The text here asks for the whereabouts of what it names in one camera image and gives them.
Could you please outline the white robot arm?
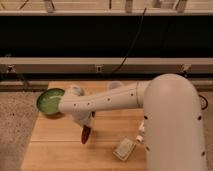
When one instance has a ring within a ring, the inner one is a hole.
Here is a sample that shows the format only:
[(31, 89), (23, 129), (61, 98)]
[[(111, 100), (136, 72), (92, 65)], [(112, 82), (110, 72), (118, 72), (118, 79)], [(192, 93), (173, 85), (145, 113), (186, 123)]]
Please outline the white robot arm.
[(59, 111), (79, 118), (89, 112), (144, 112), (147, 171), (208, 171), (198, 92), (186, 78), (163, 74), (93, 95), (64, 95)]

